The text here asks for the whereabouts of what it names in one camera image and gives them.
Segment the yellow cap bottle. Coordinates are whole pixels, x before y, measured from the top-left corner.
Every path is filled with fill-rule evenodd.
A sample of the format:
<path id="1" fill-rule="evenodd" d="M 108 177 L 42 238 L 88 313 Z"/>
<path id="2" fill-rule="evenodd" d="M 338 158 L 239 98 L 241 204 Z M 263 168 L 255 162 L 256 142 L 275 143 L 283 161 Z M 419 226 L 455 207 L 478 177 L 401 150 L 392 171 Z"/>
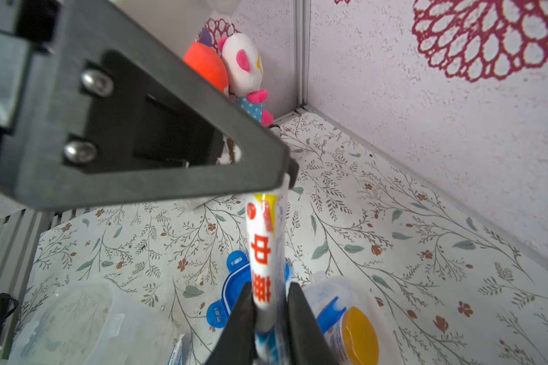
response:
<path id="1" fill-rule="evenodd" d="M 357 307 L 345 311 L 324 337 L 338 364 L 377 365 L 379 362 L 378 336 L 371 321 Z"/>

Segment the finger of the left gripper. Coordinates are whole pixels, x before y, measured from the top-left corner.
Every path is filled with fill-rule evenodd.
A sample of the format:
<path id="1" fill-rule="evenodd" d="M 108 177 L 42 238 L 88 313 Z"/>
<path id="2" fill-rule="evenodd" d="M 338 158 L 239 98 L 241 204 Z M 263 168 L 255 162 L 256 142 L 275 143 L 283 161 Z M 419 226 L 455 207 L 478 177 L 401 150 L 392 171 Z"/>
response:
<path id="1" fill-rule="evenodd" d="M 35 56 L 0 192 L 37 210 L 275 189 L 289 149 L 184 56 L 236 1 L 64 1 L 54 53 Z M 241 149 L 219 165 L 229 137 Z"/>

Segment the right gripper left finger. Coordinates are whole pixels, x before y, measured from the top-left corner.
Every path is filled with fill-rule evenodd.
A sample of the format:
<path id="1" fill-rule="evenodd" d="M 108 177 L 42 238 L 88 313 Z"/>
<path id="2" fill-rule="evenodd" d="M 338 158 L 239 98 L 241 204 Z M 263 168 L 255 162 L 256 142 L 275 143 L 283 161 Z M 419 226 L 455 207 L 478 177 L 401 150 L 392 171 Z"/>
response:
<path id="1" fill-rule="evenodd" d="M 252 284 L 246 283 L 205 365 L 253 364 L 255 316 Z"/>

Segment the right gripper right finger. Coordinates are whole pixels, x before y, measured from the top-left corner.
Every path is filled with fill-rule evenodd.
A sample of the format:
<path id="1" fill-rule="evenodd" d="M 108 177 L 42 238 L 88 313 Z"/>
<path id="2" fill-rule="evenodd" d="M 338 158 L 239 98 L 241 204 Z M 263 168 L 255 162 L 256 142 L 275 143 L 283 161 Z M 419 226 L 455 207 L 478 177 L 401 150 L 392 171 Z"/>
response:
<path id="1" fill-rule="evenodd" d="M 338 364 L 325 342 L 298 283 L 289 286 L 287 299 L 291 364 Z"/>

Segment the red white toothpaste tube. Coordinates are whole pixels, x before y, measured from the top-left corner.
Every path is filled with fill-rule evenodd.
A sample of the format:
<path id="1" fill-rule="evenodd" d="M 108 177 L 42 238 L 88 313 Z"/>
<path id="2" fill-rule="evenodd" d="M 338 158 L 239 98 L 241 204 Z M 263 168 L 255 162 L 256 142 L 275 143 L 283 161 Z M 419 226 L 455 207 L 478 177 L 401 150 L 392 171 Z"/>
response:
<path id="1" fill-rule="evenodd" d="M 246 197 L 246 228 L 260 364 L 289 364 L 286 338 L 285 228 L 290 176 L 280 187 Z"/>

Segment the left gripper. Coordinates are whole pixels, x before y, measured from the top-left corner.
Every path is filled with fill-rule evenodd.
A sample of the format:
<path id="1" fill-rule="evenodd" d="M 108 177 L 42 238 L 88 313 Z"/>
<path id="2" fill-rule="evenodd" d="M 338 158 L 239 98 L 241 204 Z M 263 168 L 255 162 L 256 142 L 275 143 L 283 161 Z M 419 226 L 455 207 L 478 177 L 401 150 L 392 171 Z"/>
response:
<path id="1" fill-rule="evenodd" d="M 64 1 L 0 1 L 0 135 L 15 129 L 35 56 L 54 53 Z"/>

